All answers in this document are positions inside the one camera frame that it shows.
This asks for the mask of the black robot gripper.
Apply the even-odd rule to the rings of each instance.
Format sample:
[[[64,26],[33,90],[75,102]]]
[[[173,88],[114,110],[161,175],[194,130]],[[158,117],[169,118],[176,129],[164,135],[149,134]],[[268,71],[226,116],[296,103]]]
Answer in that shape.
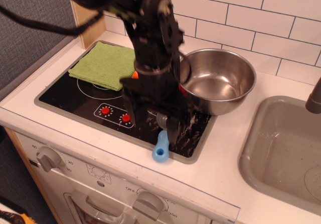
[[[122,78],[122,96],[125,108],[136,126],[142,125],[147,109],[160,112],[167,119],[168,140],[175,145],[188,126],[192,106],[179,89],[179,82],[172,69],[163,72],[139,72],[138,79]]]

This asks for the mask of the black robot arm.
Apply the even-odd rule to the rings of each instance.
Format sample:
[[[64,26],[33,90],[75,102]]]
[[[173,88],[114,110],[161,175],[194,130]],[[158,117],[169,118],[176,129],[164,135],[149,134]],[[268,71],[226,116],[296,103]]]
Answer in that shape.
[[[171,0],[73,0],[98,12],[122,19],[135,52],[138,78],[122,78],[125,107],[135,124],[148,109],[167,116],[168,139],[175,144],[192,115],[191,105],[179,90],[189,76],[180,66],[183,32],[175,20]]]

